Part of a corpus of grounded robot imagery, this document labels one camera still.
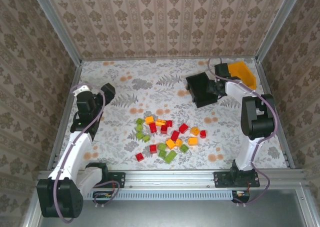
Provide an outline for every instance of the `yellow block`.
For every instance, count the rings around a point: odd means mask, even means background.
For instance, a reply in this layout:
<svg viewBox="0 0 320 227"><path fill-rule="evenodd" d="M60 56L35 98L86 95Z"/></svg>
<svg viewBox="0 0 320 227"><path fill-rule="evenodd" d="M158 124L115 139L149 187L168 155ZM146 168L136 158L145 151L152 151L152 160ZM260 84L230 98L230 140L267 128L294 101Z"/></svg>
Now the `yellow block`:
<svg viewBox="0 0 320 227"><path fill-rule="evenodd" d="M189 138L188 143L189 143L190 146L196 146L198 144L197 137Z"/></svg>
<svg viewBox="0 0 320 227"><path fill-rule="evenodd" d="M228 63L228 70L231 77L237 76L242 82L252 90L257 88L257 81L254 74L250 71L245 62Z"/></svg>
<svg viewBox="0 0 320 227"><path fill-rule="evenodd" d="M193 134L194 136L198 136L200 134L200 130L197 127L193 127L190 130L190 133Z"/></svg>
<svg viewBox="0 0 320 227"><path fill-rule="evenodd" d="M182 146L182 144L183 144L183 141L179 138L175 142L175 145L178 146L179 148Z"/></svg>
<svg viewBox="0 0 320 227"><path fill-rule="evenodd" d="M147 118L145 118L145 123L147 125L150 125L153 122L155 122L155 121L154 121L154 118L152 116L148 116Z"/></svg>
<svg viewBox="0 0 320 227"><path fill-rule="evenodd" d="M164 126L164 125L166 125L166 121L162 120L162 119L157 119L155 122L155 125L156 126Z"/></svg>
<svg viewBox="0 0 320 227"><path fill-rule="evenodd" d="M172 150L176 146L175 142L172 139L168 139L165 143L170 150Z"/></svg>

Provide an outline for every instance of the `cable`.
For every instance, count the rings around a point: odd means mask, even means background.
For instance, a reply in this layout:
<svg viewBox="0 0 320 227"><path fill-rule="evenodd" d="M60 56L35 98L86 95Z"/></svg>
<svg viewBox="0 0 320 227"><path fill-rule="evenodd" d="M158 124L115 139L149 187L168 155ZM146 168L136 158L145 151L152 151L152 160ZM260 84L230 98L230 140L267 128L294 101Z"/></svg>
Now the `cable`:
<svg viewBox="0 0 320 227"><path fill-rule="evenodd" d="M266 180L267 180L267 185L265 186L264 190L262 191L262 193L261 193L260 195L258 195L255 199L253 199L253 200L251 200L251 201L249 201L249 202L247 202L247 203L243 203L241 200L239 200L239 199L237 199L237 198L234 198L236 201L238 201L238 202L241 203L241 204L251 204L251 203L254 203L256 200L258 200L258 199L268 190L268 188L269 188L269 186L270 186L270 178L269 178L265 173L263 173L261 170L259 170L259 169L254 165L254 159L255 159L255 156L256 156L256 154L257 154L257 152L258 152L259 145L260 145L261 143L263 143L264 141L267 141L267 140L271 139L272 137L274 137L274 136L276 135L276 133L277 133L277 131L278 131L278 116L277 116L276 111L272 108L272 106L271 106L260 94L258 94L257 92L255 92L254 90L252 90L251 88L249 88L248 86L246 86L246 85L245 85L244 83L242 83L240 80L237 81L237 80L228 79L228 78L223 78L223 77L220 77L220 76L216 75L216 74L211 70L211 68L210 68L210 66L209 66L210 60L211 60L211 58L209 58L209 60L208 60L207 68L208 68L208 70L210 71L210 73L211 73L212 75L214 75L217 79L224 80L224 81L227 81L227 82L232 82L232 83L235 83L235 84L238 84L238 85L242 86L246 91L248 91L249 93L252 93L253 95L257 96L257 97L270 109L270 111L271 111L271 113L272 113L272 115L273 115L273 119L274 119L274 130L273 130L273 132L272 132L269 136L267 136L267 137L259 140L259 141L256 143L256 146L255 146L253 155L252 155L252 157L251 157L251 165L252 165L252 167L254 168L254 170L255 170L256 172L258 172L260 175L262 175L262 176L264 176L264 177L266 178Z"/></svg>
<svg viewBox="0 0 320 227"><path fill-rule="evenodd" d="M104 112L104 108L105 108L105 105L106 105L105 93L98 86L96 86L94 84L91 84L91 83L80 83L80 84L74 85L74 86L71 87L70 93L72 93L74 90L76 90L77 88L79 88L81 86L84 86L84 85L99 90L100 94L102 95L102 101L103 102L102 102L102 108L101 108L99 114L72 141L72 143L70 145L70 148L68 149L68 151L65 154L65 157L64 157L64 159L62 161L62 164L60 166L58 174L57 174L57 176L56 176L56 178L54 180L54 183L53 183L53 202L54 202L55 210L56 210L58 216L60 217L60 219L66 224L70 224L74 219L73 218L71 218L69 220L65 219L64 216L62 215L61 211L60 211L60 208L59 208L58 198L57 198L57 189L58 189L58 181L59 181L60 175L63 172L63 169L64 169L65 164L67 162L68 156L69 156L71 150L73 149L74 145L76 144L77 140L100 118L100 116Z"/></svg>
<svg viewBox="0 0 320 227"><path fill-rule="evenodd" d="M118 192L119 192L119 190L120 190L120 184L119 184L118 181L115 181L115 180L110 180L110 181L107 181L107 182L104 182L104 183L96 184L96 185L94 186L94 188L101 187L101 186L105 186L105 185L107 185L107 184L116 184L116 185L117 185L117 189L116 189L116 192L112 195L112 197L108 200L108 202L104 204L104 206L109 205L110 202L118 195ZM93 199L93 202L94 202L96 205L98 204L98 203L97 203L97 197L98 197L98 195L96 195L96 196L94 197L94 199Z"/></svg>

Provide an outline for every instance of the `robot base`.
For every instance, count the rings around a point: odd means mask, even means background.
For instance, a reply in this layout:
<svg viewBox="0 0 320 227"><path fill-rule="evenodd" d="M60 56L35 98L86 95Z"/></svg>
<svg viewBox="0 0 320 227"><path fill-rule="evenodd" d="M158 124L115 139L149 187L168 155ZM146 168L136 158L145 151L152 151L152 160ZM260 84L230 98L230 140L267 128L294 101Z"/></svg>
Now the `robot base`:
<svg viewBox="0 0 320 227"><path fill-rule="evenodd" d="M214 172L213 176L216 188L260 187L258 173L254 169L248 171L239 170L235 160L232 162L230 171Z"/></svg>

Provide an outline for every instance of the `orange block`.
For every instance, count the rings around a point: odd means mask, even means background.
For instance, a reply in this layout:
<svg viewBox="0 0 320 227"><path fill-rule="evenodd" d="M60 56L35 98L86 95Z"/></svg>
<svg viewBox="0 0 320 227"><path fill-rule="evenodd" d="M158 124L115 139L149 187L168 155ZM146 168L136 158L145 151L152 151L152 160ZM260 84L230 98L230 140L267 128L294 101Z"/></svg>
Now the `orange block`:
<svg viewBox="0 0 320 227"><path fill-rule="evenodd" d="M153 116L148 116L147 118L145 118L145 123L146 123L147 125L150 125L150 124L153 123L153 122L155 122Z"/></svg>
<svg viewBox="0 0 320 227"><path fill-rule="evenodd" d="M190 146L196 146L198 144L198 139L197 137L191 137L188 139L188 143Z"/></svg>
<svg viewBox="0 0 320 227"><path fill-rule="evenodd" d="M176 146L175 142L172 139L168 139L165 143L170 150L172 150Z"/></svg>
<svg viewBox="0 0 320 227"><path fill-rule="evenodd" d="M194 136L198 136L200 134L200 130L197 127L193 127L190 130L190 133L193 134Z"/></svg>
<svg viewBox="0 0 320 227"><path fill-rule="evenodd" d="M179 148L182 146L182 144L183 144L183 141L179 138L175 142L175 145L178 146Z"/></svg>

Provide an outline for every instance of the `table surface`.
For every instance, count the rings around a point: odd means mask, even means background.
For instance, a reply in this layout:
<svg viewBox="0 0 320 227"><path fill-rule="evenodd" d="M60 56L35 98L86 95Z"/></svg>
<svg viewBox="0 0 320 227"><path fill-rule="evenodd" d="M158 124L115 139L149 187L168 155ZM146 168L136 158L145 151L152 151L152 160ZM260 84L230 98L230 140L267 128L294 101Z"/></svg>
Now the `table surface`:
<svg viewBox="0 0 320 227"><path fill-rule="evenodd" d="M228 58L224 62L244 61L256 76L257 92L263 89L253 58ZM210 65L218 64L212 59ZM207 59L157 59L90 61L82 63L80 83L97 86L111 83L116 97L104 109L99 130L92 146L83 156L87 162L104 162L110 170L190 170L228 169L237 157L244 137L241 127L241 104L225 96L217 103L197 108L186 91L186 77L208 71ZM64 136L61 153L69 139L72 119L77 111L73 103ZM150 133L143 124L143 133L151 136L147 143L138 141L135 127L138 118L153 116L156 119L173 120L168 134ZM175 147L177 156L167 164L157 154L150 154L149 145L164 143L178 130L182 123L207 131L207 138L198 137L198 145L191 146L187 153ZM190 131L180 134L184 144L191 137ZM136 154L144 160L137 162ZM257 168L286 168L286 163L277 137L264 143L255 161Z"/></svg>

